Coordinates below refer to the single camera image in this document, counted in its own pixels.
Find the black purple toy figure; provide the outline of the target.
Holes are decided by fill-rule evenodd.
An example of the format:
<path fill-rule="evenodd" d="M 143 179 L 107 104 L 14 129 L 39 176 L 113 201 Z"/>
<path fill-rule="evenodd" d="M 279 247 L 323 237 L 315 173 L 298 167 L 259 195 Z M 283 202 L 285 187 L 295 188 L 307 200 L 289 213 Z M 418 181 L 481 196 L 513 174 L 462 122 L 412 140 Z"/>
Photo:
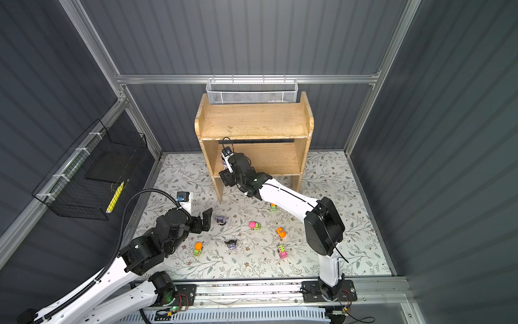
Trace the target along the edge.
<path fill-rule="evenodd" d="M 230 251 L 235 251 L 237 249 L 237 240 L 228 240 L 225 241 L 225 244 Z"/>

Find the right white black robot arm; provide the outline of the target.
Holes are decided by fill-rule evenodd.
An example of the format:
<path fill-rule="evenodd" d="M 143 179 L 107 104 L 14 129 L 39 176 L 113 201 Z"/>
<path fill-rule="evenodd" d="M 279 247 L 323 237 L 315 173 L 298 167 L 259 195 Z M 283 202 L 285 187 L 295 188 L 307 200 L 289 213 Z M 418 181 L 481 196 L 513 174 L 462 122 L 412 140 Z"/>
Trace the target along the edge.
<path fill-rule="evenodd" d="M 295 216 L 304 224 L 306 242 L 318 254 L 318 284 L 324 299 L 335 301 L 345 280 L 339 267 L 343 256 L 339 244 L 345 225 L 335 204 L 327 197 L 311 198 L 282 185 L 271 175 L 257 172 L 243 153 L 225 147 L 221 152 L 225 164 L 219 173 L 223 184 L 236 186 L 249 198 L 272 203 Z"/>

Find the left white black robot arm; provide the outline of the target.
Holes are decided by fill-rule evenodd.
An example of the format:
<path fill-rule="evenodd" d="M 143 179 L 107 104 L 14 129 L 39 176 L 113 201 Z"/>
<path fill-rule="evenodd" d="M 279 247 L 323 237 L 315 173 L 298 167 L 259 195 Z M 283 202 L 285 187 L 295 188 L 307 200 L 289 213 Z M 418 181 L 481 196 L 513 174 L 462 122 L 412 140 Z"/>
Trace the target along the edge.
<path fill-rule="evenodd" d="M 28 309 L 18 316 L 18 323 L 113 323 L 135 310 L 160 302 L 172 305 L 175 285 L 164 271 L 127 294 L 116 298 L 115 305 L 104 302 L 121 287 L 133 282 L 174 254 L 189 234 L 210 229 L 212 209 L 192 217 L 183 208 L 174 208 L 156 219 L 144 235 L 116 251 L 112 260 L 97 274 L 60 300 L 40 310 Z"/>

